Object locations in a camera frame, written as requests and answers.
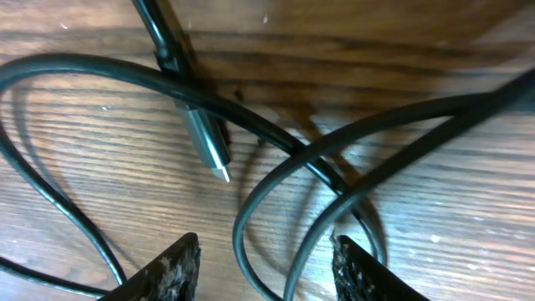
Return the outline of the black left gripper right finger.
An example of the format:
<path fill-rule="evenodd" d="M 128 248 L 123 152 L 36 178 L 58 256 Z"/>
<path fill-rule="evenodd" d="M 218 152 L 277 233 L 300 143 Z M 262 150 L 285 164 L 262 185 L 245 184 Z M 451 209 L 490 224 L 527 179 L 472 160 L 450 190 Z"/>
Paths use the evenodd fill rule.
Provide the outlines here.
<path fill-rule="evenodd" d="M 330 240 L 338 301 L 429 301 L 350 237 L 333 234 Z"/>

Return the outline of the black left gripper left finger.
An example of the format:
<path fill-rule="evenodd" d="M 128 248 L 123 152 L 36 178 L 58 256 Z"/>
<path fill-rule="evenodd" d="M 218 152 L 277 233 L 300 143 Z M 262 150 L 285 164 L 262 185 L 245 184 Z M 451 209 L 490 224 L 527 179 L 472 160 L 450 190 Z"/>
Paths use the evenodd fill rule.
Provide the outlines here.
<path fill-rule="evenodd" d="M 201 249 L 188 232 L 99 301 L 195 301 Z"/>

